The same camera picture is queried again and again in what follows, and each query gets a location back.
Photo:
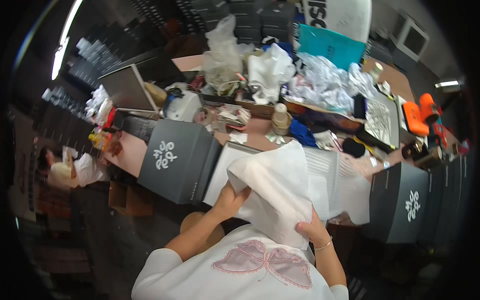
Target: white printed logo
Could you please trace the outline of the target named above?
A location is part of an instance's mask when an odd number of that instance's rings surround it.
[[[168,160],[172,162],[176,156],[173,156],[173,153],[171,150],[175,148],[175,144],[173,142],[169,142],[168,144],[165,144],[164,141],[160,143],[160,150],[154,150],[153,151],[153,156],[155,158],[158,158],[158,160],[155,163],[155,166],[157,169],[161,170],[162,168],[166,169],[168,168]]]
[[[415,220],[415,215],[420,209],[418,191],[415,191],[415,193],[413,193],[412,190],[410,190],[410,201],[405,201],[405,209],[408,211],[408,221],[411,222],[412,219]]]

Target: fluorescent light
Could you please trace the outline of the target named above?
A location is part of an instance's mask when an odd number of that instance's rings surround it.
[[[70,37],[67,36],[65,42],[62,45],[60,45],[57,52],[55,52],[55,59],[53,61],[53,67],[52,67],[52,80],[55,80],[55,78],[57,78],[57,76],[59,75],[61,63],[63,61],[63,56],[65,55],[65,50],[67,49],[69,40],[70,40]]]
[[[75,0],[75,2],[73,3],[72,8],[68,13],[67,20],[65,21],[65,25],[63,26],[63,30],[61,32],[60,42],[59,42],[60,45],[62,45],[66,41],[68,31],[70,30],[70,26],[72,25],[72,22],[73,22],[73,18],[77,14],[78,8],[80,7],[80,4],[82,4],[82,1],[83,0]]]
[[[63,56],[65,55],[65,50],[67,49],[68,41],[70,40],[70,38],[67,36],[68,31],[70,30],[70,26],[72,25],[73,19],[75,18],[75,15],[77,14],[80,4],[82,4],[82,1],[83,0],[75,0],[72,8],[70,9],[70,12],[68,13],[65,25],[63,25],[63,30],[61,32],[59,41],[59,47],[57,52],[55,52],[55,59],[53,61],[52,80],[55,80],[55,78],[57,78],[59,74],[61,64],[63,62]]]
[[[440,82],[439,84],[436,84],[435,87],[441,87],[441,86],[451,86],[451,85],[458,85],[458,81],[445,81],[445,82]]]

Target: person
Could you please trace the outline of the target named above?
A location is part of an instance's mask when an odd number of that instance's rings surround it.
[[[38,168],[49,170],[50,175],[57,181],[71,188],[110,180],[107,166],[98,164],[88,153],[84,153],[80,159],[74,161],[71,151],[71,148],[63,151],[62,161],[50,147],[44,146],[38,156]]]
[[[250,191],[235,194],[227,182],[212,209],[194,221],[187,216],[180,235],[148,256],[132,299],[348,299],[342,265],[313,208],[313,221],[298,223],[296,230],[310,237],[316,268],[306,251],[279,245],[251,224],[208,247],[215,232],[220,236],[220,223],[238,212]],[[187,219],[190,224],[184,226]]]

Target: crumpled paper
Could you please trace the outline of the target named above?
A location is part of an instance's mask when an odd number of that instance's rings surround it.
[[[248,58],[249,84],[260,87],[252,96],[257,105],[277,103],[280,86],[295,75],[292,58],[279,45],[273,43],[261,56]]]

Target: white sheet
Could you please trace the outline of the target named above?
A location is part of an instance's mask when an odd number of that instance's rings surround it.
[[[235,192],[252,189],[235,217],[279,244],[308,248],[308,237],[295,230],[298,222],[312,221],[307,160],[299,142],[238,159],[227,170]]]

